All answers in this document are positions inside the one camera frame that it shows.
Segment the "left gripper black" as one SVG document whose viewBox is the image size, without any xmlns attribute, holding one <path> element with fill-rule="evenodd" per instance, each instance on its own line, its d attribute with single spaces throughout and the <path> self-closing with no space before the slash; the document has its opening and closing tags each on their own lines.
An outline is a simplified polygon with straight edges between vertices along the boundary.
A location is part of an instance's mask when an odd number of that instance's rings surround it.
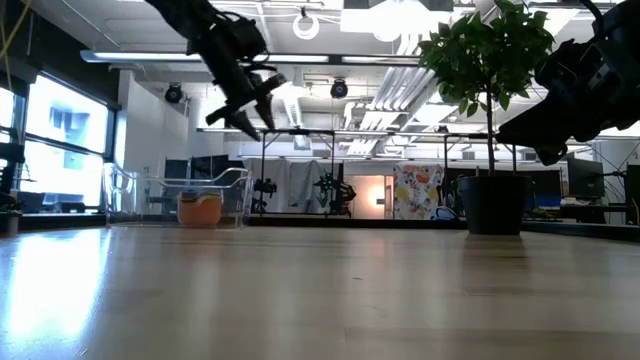
<svg viewBox="0 0 640 360">
<path fill-rule="evenodd" d="M 262 81 L 254 70 L 274 68 L 262 65 L 244 67 L 232 54 L 231 49 L 216 39 L 200 40 L 199 55 L 213 75 L 214 83 L 226 97 L 225 106 L 206 117 L 208 125 L 224 119 L 226 128 L 238 129 L 253 140 L 259 141 L 258 131 L 243 111 L 243 107 L 255 103 L 255 110 L 267 128 L 275 128 L 271 92 L 287 82 L 283 74 L 276 72 L 266 81 Z"/>
</svg>

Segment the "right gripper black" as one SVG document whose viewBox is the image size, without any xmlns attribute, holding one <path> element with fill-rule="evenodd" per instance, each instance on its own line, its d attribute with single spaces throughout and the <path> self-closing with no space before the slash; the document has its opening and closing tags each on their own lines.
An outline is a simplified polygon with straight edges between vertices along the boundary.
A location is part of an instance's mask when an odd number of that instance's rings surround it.
<svg viewBox="0 0 640 360">
<path fill-rule="evenodd" d="M 570 137 L 591 140 L 640 120 L 640 9 L 611 9 L 592 27 L 593 40 L 564 41 L 536 67 L 535 81 L 547 98 L 502 124 L 498 142 L 564 145 Z M 587 98 L 586 112 L 556 98 L 562 93 Z"/>
</svg>

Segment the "yellow measuring cup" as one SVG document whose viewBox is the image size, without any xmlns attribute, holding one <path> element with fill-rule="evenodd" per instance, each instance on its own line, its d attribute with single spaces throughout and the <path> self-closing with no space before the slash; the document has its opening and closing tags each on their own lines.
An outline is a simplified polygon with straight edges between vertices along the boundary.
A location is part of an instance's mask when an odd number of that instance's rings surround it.
<svg viewBox="0 0 640 360">
<path fill-rule="evenodd" d="M 205 200 L 221 200 L 222 197 L 219 193 L 215 192 L 199 192 L 197 196 L 181 196 L 179 194 L 178 200 L 184 203 L 198 203 Z"/>
</svg>

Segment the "orange measuring cup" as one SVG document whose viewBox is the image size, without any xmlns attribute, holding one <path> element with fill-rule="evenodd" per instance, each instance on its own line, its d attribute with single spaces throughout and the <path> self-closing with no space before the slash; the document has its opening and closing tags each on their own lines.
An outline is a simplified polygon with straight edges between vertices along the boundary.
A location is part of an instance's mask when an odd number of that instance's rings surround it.
<svg viewBox="0 0 640 360">
<path fill-rule="evenodd" d="M 222 216 L 222 199 L 184 203 L 178 200 L 177 218 L 180 224 L 189 227 L 215 226 Z"/>
</svg>

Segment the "clear plastic basket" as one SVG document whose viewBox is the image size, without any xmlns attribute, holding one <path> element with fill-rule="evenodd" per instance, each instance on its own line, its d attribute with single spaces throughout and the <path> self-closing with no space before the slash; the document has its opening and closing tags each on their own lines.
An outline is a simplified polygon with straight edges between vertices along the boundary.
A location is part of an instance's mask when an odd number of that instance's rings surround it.
<svg viewBox="0 0 640 360">
<path fill-rule="evenodd" d="M 240 229 L 249 220 L 252 185 L 252 173 L 243 168 L 229 168 L 212 179 L 157 177 L 129 172 L 115 164 L 103 169 L 105 213 L 110 226 Z M 189 227 L 179 223 L 177 202 L 184 189 L 221 195 L 222 216 L 217 225 Z"/>
</svg>

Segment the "potted green plant black pot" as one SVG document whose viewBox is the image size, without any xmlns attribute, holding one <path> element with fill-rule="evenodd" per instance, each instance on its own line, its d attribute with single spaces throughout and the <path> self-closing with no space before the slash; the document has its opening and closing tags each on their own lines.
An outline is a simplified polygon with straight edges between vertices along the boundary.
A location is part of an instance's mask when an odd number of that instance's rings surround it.
<svg viewBox="0 0 640 360">
<path fill-rule="evenodd" d="M 531 86 L 534 70 L 551 52 L 554 36 L 545 28 L 547 13 L 524 4 L 493 0 L 499 15 L 488 21 L 479 12 L 438 30 L 419 43 L 419 65 L 434 73 L 443 98 L 466 117 L 482 110 L 487 125 L 487 174 L 457 181 L 469 233 L 517 236 L 521 231 L 531 181 L 495 174 L 494 106 L 506 110 L 514 95 Z"/>
</svg>

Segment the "grey hanging cloth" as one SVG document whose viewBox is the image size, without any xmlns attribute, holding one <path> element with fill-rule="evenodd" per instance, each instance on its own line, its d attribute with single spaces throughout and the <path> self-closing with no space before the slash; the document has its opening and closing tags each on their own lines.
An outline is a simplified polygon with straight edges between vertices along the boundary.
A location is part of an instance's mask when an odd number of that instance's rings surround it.
<svg viewBox="0 0 640 360">
<path fill-rule="evenodd" d="M 320 189 L 315 183 L 324 174 L 317 161 L 291 162 L 285 159 L 245 159 L 245 167 L 260 179 L 276 185 L 273 194 L 264 192 L 264 210 L 272 213 L 319 213 Z"/>
</svg>

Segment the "black computer monitor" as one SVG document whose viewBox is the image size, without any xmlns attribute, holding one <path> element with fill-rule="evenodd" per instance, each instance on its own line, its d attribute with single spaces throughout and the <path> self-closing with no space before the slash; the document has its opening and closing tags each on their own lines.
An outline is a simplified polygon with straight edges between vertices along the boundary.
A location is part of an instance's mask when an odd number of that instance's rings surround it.
<svg viewBox="0 0 640 360">
<path fill-rule="evenodd" d="M 569 196 L 596 199 L 605 196 L 604 170 L 600 162 L 567 160 Z"/>
</svg>

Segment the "ceiling light bar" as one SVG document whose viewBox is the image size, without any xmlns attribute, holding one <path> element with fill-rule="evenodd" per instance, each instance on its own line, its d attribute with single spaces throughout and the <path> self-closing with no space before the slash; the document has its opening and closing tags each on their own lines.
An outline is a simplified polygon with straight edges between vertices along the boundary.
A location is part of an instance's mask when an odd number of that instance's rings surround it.
<svg viewBox="0 0 640 360">
<path fill-rule="evenodd" d="M 81 58 L 87 63 L 199 63 L 197 54 L 149 52 L 99 52 L 82 50 Z"/>
</svg>

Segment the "floral patterned cloth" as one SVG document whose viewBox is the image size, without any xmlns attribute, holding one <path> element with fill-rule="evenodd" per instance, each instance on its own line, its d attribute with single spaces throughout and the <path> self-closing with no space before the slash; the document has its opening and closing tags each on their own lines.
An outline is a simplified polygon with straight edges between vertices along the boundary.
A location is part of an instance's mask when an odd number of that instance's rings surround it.
<svg viewBox="0 0 640 360">
<path fill-rule="evenodd" d="M 432 220 L 441 204 L 444 169 L 440 165 L 400 162 L 393 167 L 394 218 Z"/>
</svg>

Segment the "black metal frame stand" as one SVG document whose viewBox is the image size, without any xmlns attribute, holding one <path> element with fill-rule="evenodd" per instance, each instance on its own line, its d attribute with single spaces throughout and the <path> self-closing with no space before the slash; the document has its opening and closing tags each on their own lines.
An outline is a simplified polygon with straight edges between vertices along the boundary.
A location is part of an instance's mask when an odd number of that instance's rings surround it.
<svg viewBox="0 0 640 360">
<path fill-rule="evenodd" d="M 336 133 L 332 130 L 303 128 L 264 130 L 259 159 L 262 162 L 266 159 L 285 159 L 291 162 L 317 161 L 324 174 L 330 173 L 336 179 L 339 167 L 336 165 L 335 145 Z M 255 214 L 262 216 L 269 213 L 272 212 Z M 324 211 L 321 209 L 319 213 L 313 213 L 315 214 L 324 215 Z"/>
<path fill-rule="evenodd" d="M 497 143 L 497 140 L 495 140 L 495 135 L 491 135 L 489 133 L 485 133 L 485 132 L 479 132 L 479 133 L 444 133 L 443 134 L 443 146 L 444 146 L 444 167 L 445 167 L 445 171 L 448 169 L 448 163 L 449 163 L 449 159 L 448 159 L 448 152 L 450 149 L 453 148 L 454 144 L 452 143 L 451 146 L 448 145 L 448 140 L 450 138 L 455 138 L 457 140 L 462 140 L 462 139 L 466 139 L 466 140 L 493 140 L 494 142 Z M 512 154 L 512 171 L 514 174 L 517 173 L 517 149 L 516 149 L 516 145 L 505 145 L 505 147 L 507 149 L 509 149 L 511 151 Z"/>
</svg>

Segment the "black aluminium table frame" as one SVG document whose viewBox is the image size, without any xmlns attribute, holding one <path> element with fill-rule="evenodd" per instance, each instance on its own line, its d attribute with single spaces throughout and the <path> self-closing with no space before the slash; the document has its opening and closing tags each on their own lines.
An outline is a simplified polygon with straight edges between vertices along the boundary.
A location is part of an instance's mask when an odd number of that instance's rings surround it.
<svg viewBox="0 0 640 360">
<path fill-rule="evenodd" d="M 253 227 L 309 227 L 344 229 L 424 229 L 465 230 L 462 220 L 394 220 L 349 219 L 338 217 L 251 217 L 247 224 Z M 0 237 L 14 236 L 18 232 L 65 230 L 107 227 L 110 223 L 101 214 L 0 214 Z M 614 226 L 563 222 L 525 221 L 523 232 L 555 234 L 585 238 L 598 238 L 640 244 L 639 226 Z"/>
</svg>

